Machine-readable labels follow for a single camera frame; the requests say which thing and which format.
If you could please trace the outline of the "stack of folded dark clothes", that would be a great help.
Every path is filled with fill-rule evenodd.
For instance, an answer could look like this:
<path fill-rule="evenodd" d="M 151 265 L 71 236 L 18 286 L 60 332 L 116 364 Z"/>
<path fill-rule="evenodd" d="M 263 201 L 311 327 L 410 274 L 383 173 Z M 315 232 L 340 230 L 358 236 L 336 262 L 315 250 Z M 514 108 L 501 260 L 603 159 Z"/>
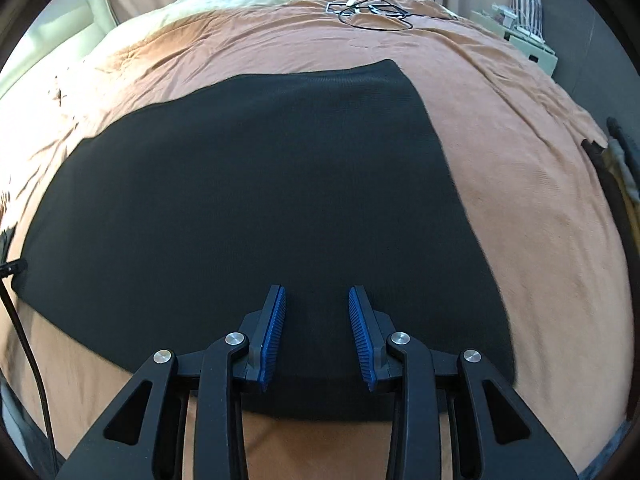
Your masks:
<path fill-rule="evenodd" d="M 608 202 L 623 245 L 634 318 L 634 357 L 626 408 L 628 420 L 639 411 L 639 145 L 614 118 L 606 120 L 606 145 L 582 141 Z"/>

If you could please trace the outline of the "cream bedside drawer cabinet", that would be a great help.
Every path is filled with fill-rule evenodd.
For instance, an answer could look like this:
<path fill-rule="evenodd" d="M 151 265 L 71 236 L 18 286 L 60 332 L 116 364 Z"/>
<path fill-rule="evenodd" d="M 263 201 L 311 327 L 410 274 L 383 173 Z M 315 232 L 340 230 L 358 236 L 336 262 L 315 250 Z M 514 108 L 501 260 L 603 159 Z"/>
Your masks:
<path fill-rule="evenodd" d="M 472 11 L 470 20 L 489 30 L 497 37 L 510 42 L 512 46 L 520 50 L 529 61 L 537 64 L 548 76 L 553 75 L 556 64 L 558 64 L 558 57 L 555 55 L 554 50 L 546 44 L 541 44 L 536 39 L 530 38 L 515 29 L 506 28 L 484 13 Z"/>

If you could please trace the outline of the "black t-shirt floral trim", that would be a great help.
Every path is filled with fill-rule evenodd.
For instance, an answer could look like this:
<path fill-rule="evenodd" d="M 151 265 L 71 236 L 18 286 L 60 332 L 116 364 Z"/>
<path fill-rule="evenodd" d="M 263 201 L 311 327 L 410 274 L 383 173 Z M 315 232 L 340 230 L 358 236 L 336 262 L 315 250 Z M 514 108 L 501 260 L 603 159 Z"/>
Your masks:
<path fill-rule="evenodd" d="M 248 410 L 386 419 L 348 292 L 428 348 L 515 375 L 508 316 L 418 80 L 390 60 L 241 75 L 143 107 L 78 144 L 22 240 L 12 287 L 125 370 L 208 347 L 286 292 L 273 380 Z"/>

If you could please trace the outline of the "cream bed headboard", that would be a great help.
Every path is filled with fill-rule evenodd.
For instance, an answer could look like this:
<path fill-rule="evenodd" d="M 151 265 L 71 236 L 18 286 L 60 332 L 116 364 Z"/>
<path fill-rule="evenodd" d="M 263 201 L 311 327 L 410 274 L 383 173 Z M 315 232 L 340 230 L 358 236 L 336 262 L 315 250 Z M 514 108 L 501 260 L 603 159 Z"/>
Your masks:
<path fill-rule="evenodd" d="M 81 58 L 116 27 L 107 0 L 52 0 L 29 26 L 1 70 L 4 96 L 57 48 L 62 58 Z"/>

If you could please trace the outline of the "orange brown duvet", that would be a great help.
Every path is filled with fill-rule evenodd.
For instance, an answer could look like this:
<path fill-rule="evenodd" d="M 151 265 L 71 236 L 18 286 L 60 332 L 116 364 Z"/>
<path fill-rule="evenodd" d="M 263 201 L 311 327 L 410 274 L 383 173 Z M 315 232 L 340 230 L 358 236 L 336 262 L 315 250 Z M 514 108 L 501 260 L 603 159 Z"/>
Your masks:
<path fill-rule="evenodd" d="M 505 42 L 427 0 L 410 32 L 340 24 L 326 0 L 136 18 L 82 60 L 18 86 L 2 105 L 1 223 L 11 254 L 55 170 L 85 138 L 140 107 L 232 76 L 394 60 L 435 126 L 513 335 L 516 388 L 578 471 L 626 415 L 631 287 L 585 142 L 604 135 Z"/>

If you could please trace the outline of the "striped bag on cabinet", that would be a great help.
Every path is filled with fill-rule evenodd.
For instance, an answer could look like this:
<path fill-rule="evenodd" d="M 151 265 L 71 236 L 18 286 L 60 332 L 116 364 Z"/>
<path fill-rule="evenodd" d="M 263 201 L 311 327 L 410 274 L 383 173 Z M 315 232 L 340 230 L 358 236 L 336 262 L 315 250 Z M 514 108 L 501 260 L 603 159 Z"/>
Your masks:
<path fill-rule="evenodd" d="M 541 0 L 511 0 L 511 8 L 516 15 L 516 29 L 535 41 L 544 44 Z"/>

